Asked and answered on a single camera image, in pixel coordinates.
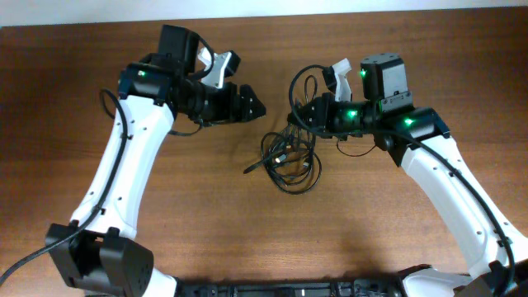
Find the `black usb cable micro plug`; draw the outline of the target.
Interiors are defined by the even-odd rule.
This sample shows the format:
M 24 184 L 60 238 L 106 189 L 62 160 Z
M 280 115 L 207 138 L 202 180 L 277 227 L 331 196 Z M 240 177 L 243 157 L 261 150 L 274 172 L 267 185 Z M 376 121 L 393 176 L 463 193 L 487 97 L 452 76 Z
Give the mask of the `black usb cable micro plug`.
M 304 97 L 305 97 L 305 100 L 306 101 L 309 101 L 309 93 L 308 93 L 308 81 L 312 79 L 313 80 L 313 94 L 312 94 L 312 99 L 315 98 L 315 96 L 317 95 L 317 91 L 318 91 L 318 81 L 317 81 L 317 78 L 310 74 L 305 80 L 304 80 Z M 280 144 L 279 145 L 279 149 L 277 152 L 275 153 L 268 153 L 267 155 L 263 155 L 261 157 L 261 159 L 252 164 L 251 166 L 247 167 L 243 173 L 244 174 L 247 174 L 247 173 L 250 173 L 251 171 L 257 169 L 258 167 L 260 167 L 261 165 L 267 163 L 267 162 L 273 162 L 276 158 L 280 157 L 281 155 L 283 154 L 286 154 L 288 152 L 288 148 L 287 146 L 290 144 L 290 140 L 288 138 L 285 139 L 285 144 Z

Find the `black usb cable gold plug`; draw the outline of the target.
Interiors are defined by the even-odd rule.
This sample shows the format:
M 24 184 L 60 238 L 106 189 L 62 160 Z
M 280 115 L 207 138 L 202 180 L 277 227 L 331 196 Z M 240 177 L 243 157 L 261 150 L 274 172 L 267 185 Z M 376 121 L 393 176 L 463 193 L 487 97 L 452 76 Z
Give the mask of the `black usb cable gold plug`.
M 318 184 L 323 165 L 315 146 L 316 138 L 312 134 L 292 124 L 262 137 L 262 165 L 280 191 L 302 195 Z

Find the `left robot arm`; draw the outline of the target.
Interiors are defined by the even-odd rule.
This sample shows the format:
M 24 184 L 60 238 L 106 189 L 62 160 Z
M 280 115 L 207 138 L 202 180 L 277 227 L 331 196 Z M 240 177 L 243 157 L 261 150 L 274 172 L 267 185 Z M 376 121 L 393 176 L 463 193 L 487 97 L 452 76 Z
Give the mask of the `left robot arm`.
M 139 207 L 154 159 L 178 113 L 206 125 L 248 122 L 265 106 L 248 85 L 210 87 L 180 65 L 130 64 L 120 75 L 111 137 L 92 184 L 69 224 L 45 241 L 64 283 L 113 296 L 174 296 L 177 279 L 135 242 Z

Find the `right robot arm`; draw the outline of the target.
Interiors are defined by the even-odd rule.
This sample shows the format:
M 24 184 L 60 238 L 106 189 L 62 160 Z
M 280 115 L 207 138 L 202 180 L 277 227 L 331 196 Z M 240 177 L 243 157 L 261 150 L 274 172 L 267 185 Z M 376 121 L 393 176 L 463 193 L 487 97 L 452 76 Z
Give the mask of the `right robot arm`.
M 403 59 L 381 53 L 361 60 L 361 102 L 352 100 L 347 59 L 321 70 L 328 92 L 302 106 L 289 99 L 289 121 L 321 138 L 372 135 L 375 146 L 425 192 L 467 264 L 465 274 L 409 268 L 398 277 L 398 294 L 525 296 L 526 236 L 479 184 L 436 111 L 413 105 Z

